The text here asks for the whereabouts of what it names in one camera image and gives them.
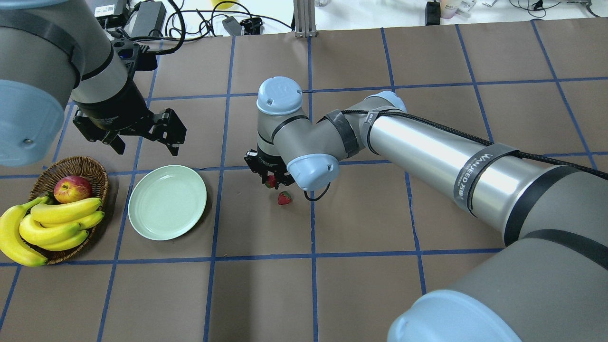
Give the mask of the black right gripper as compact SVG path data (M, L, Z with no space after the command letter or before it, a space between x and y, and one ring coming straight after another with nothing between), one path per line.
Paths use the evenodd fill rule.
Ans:
M287 166L282 158L264 152L261 147L248 150L244 160L253 173L260 175L263 184L268 175L276 177L276 188L279 188L280 185L290 186L295 183L295 179L287 171Z

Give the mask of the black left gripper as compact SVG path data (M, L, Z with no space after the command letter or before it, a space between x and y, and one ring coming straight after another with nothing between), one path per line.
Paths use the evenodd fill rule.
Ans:
M127 81L109 99L76 104L83 114L72 119L79 132L87 141L108 145L117 154L124 154L126 147L119 135L141 136L159 142L174 157L178 156L180 146L185 142L187 128L176 111L166 108L153 114L133 81Z

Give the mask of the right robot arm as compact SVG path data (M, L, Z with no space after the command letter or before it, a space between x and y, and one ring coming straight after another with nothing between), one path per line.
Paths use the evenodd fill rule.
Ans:
M504 250L397 317L389 342L605 342L607 174L522 152L410 115L391 91L317 123L302 89L258 91L252 172L305 192L326 188L362 149L385 157L497 229Z

